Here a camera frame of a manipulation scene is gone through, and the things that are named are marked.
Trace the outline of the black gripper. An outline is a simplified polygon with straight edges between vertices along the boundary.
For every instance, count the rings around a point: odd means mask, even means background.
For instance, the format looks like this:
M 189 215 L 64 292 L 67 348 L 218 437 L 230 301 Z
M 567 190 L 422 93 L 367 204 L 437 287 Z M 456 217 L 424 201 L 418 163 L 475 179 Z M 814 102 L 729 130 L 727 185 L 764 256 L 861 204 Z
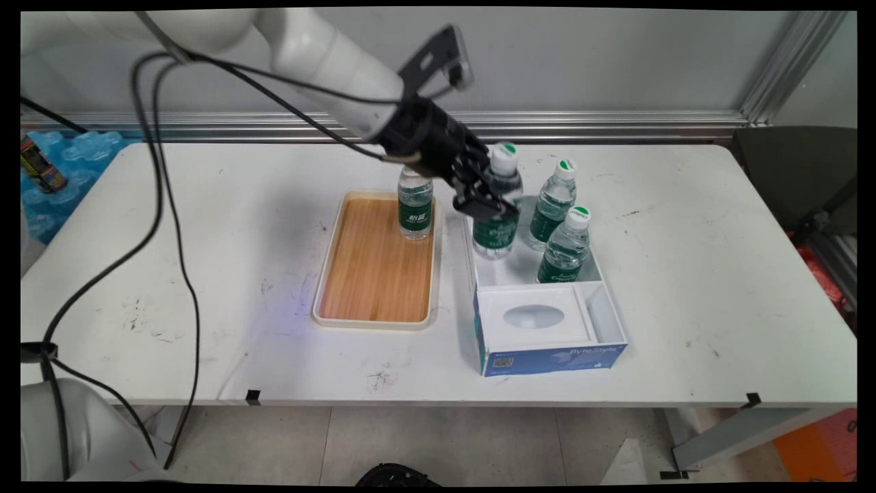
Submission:
M 457 212 L 478 222 L 519 215 L 517 207 L 491 183 L 491 147 L 433 100 L 421 96 L 404 100 L 373 142 L 393 156 L 418 154 L 413 165 L 416 171 L 452 182 Z

